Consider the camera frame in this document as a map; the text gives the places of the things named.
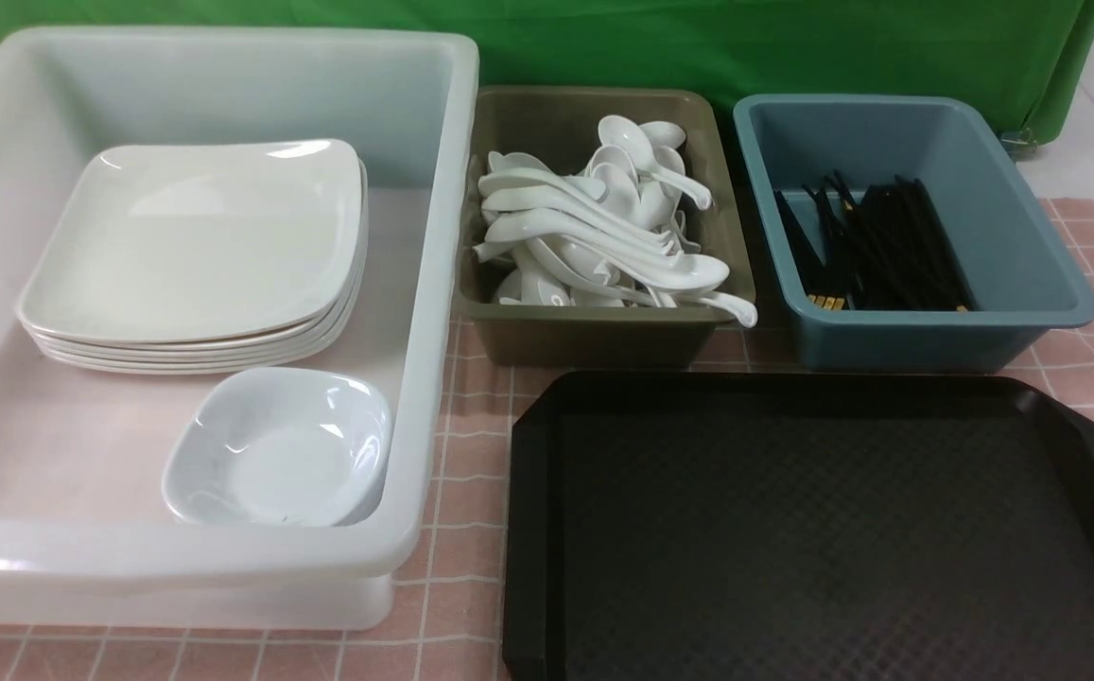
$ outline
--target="brown plastic tray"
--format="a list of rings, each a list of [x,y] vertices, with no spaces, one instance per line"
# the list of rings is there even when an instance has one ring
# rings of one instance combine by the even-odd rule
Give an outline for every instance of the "brown plastic tray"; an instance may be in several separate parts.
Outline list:
[[[697,357],[714,327],[732,315],[707,308],[548,308],[491,304],[504,270],[480,264],[470,246],[484,238],[475,182],[489,151],[525,151],[556,172],[578,172],[598,147],[597,122],[618,114],[633,122],[675,122],[688,139],[680,148],[690,176],[709,186],[714,206],[697,211],[688,199],[689,236],[731,267],[720,290],[755,301],[753,267],[744,245],[714,111],[694,92],[612,86],[486,86],[475,101],[468,197],[462,215],[458,295],[492,362],[529,366],[683,366]]]

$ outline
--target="green backdrop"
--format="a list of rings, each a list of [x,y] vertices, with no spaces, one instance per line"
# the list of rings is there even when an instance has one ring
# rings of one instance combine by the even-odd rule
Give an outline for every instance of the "green backdrop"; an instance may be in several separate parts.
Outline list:
[[[486,83],[942,94],[998,132],[1060,132],[1094,0],[0,0],[38,24],[400,27],[462,33]]]

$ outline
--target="square bowl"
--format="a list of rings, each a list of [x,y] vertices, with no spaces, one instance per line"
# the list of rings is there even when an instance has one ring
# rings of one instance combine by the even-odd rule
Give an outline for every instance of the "square bowl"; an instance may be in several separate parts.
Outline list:
[[[731,267],[720,290],[755,301],[753,267],[744,245],[728,159],[714,111],[694,92],[612,86],[486,86],[475,100],[468,195],[458,264],[461,308],[473,320],[484,350],[503,366],[685,366],[719,324],[732,315],[709,308],[548,308],[499,305],[491,293],[497,267],[478,263],[470,246],[484,238],[475,182],[489,151],[525,151],[556,172],[582,168],[597,141],[597,122],[617,114],[633,122],[675,122],[686,130],[680,155],[689,176],[714,195],[714,206],[694,210],[682,201],[689,236]]]
[[[816,371],[992,372],[1051,328],[1094,320],[1094,292],[984,117],[936,96],[758,94],[735,105],[749,182],[798,356]],[[772,193],[823,254],[802,191],[833,170],[850,189],[926,184],[979,310],[823,310],[806,298]]]
[[[195,524],[352,524],[382,495],[387,397],[364,380],[254,368],[206,396],[164,469],[164,503]]]

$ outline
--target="white bowl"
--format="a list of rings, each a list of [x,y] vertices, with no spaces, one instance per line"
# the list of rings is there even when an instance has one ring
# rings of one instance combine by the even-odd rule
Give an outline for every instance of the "white bowl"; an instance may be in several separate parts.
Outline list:
[[[351,524],[382,496],[387,399],[364,380],[254,368],[206,397],[164,469],[164,501],[198,524]]]

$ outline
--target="black tray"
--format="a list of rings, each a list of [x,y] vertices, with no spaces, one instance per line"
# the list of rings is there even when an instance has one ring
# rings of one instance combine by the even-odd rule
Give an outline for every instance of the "black tray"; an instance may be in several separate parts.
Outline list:
[[[1094,423],[1010,379],[572,373],[512,430],[513,681],[1094,680]]]

